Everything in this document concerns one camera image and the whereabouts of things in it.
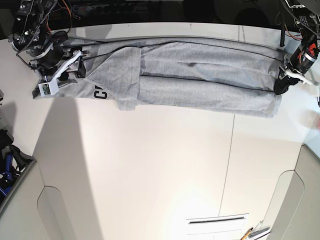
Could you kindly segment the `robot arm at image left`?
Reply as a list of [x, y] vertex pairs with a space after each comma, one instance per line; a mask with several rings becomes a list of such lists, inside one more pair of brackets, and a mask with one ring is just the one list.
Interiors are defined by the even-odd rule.
[[63, 47], [69, 31], [50, 29], [50, 16], [60, 10], [67, 11], [71, 24], [78, 18], [69, 0], [22, 0], [8, 38], [16, 56], [43, 82], [51, 80], [75, 51], [82, 51], [81, 47]]

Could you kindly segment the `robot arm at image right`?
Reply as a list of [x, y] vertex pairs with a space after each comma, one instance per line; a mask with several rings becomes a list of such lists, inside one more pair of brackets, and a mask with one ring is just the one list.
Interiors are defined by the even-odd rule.
[[[286, 25], [284, 11], [293, 18], [299, 28], [300, 36], [292, 35]], [[313, 85], [305, 77], [320, 56], [320, 2], [318, 0], [281, 0], [280, 1], [280, 47], [285, 46], [285, 34], [300, 41], [294, 53], [283, 58], [273, 91], [282, 95], [290, 86], [301, 82]]]

